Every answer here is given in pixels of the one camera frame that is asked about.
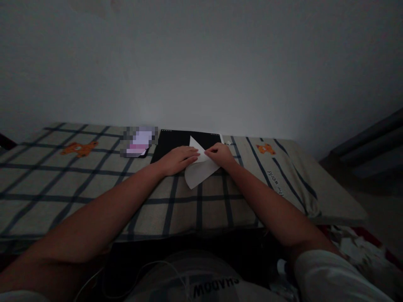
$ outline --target checkered tablecloth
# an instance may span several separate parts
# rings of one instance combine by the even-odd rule
[[[36,240],[76,210],[151,161],[120,156],[123,127],[57,123],[0,157],[0,240]],[[292,141],[223,135],[236,161],[309,217],[320,215],[310,175]],[[73,142],[98,145],[78,158]],[[261,153],[269,144],[275,154]],[[164,238],[191,231],[262,227],[232,179],[219,169],[190,190],[184,173],[166,177],[118,240]]]

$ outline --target cartoon bear print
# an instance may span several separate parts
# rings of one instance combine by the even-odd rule
[[[66,149],[61,152],[61,155],[65,155],[71,152],[77,152],[78,158],[88,156],[88,154],[98,145],[98,142],[90,142],[87,145],[81,145],[79,143],[71,143]]]
[[[259,152],[262,154],[264,154],[265,152],[269,152],[271,155],[276,154],[270,145],[267,145],[267,144],[265,144],[264,146],[256,145],[256,147],[259,149]]]

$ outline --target cable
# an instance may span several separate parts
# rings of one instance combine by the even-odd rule
[[[92,275],[92,277],[90,279],[87,280],[87,282],[80,288],[79,293],[76,295],[76,297],[74,298],[74,302],[77,302],[77,299],[79,297],[79,295],[81,294],[81,292],[83,291],[84,287],[96,276],[98,275],[104,268],[101,268],[99,271],[97,271],[94,275]]]
[[[157,260],[157,261],[152,261],[152,262],[150,262],[150,263],[144,264],[144,265],[139,269],[139,272],[137,273],[137,277],[136,277],[136,280],[135,280],[133,286],[132,286],[128,291],[126,291],[124,294],[122,294],[122,295],[120,295],[120,296],[111,297],[111,296],[108,296],[108,295],[105,293],[105,287],[104,287],[105,278],[103,278],[103,279],[102,279],[102,294],[103,294],[106,298],[108,298],[108,299],[120,299],[120,298],[123,298],[124,296],[128,295],[129,293],[131,293],[131,292],[133,291],[134,287],[135,287],[136,284],[137,284],[137,279],[139,278],[139,275],[140,275],[141,270],[142,270],[143,268],[145,268],[146,266],[149,266],[149,265],[155,264],[155,263],[167,264],[167,265],[169,265],[169,266],[175,271],[175,273],[176,273],[176,274],[178,275],[178,277],[179,277],[179,280],[182,282],[183,286],[185,287],[186,300],[187,300],[187,301],[191,301],[191,297],[190,297],[190,295],[189,295],[188,287],[186,286],[185,282],[182,280],[181,275],[179,274],[178,270],[173,266],[173,264],[171,264],[171,263],[169,263],[169,262],[167,262],[167,261],[164,261],[164,260]]]

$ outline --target folded paper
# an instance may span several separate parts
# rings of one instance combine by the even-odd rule
[[[189,146],[195,147],[200,153],[198,159],[185,169],[185,181],[189,188],[193,189],[217,171],[220,166],[216,165],[215,162],[204,154],[205,150],[193,137],[190,137]]]

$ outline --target white wall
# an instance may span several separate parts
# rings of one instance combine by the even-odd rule
[[[400,1],[82,1],[3,1],[11,139],[158,125],[294,139],[319,159],[403,106]]]

